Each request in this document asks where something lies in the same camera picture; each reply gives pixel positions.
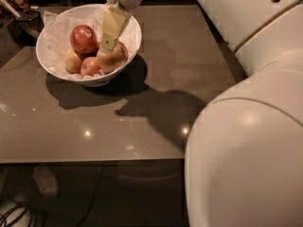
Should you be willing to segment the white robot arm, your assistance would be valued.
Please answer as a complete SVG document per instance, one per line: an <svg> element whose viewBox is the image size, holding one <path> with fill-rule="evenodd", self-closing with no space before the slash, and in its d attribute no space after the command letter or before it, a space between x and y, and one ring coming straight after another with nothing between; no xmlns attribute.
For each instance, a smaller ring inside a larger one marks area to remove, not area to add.
<svg viewBox="0 0 303 227"><path fill-rule="evenodd" d="M191 128L190 227L302 227L303 2L197 2L247 78Z"/></svg>

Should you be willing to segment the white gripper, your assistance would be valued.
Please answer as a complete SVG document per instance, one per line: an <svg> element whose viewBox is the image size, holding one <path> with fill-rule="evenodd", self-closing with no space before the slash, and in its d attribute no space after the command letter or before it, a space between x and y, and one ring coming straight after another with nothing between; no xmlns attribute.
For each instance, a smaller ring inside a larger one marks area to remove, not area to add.
<svg viewBox="0 0 303 227"><path fill-rule="evenodd" d="M103 11L99 49L112 53L117 41L132 17L127 10L136 9L142 0L106 0L109 5Z"/></svg>

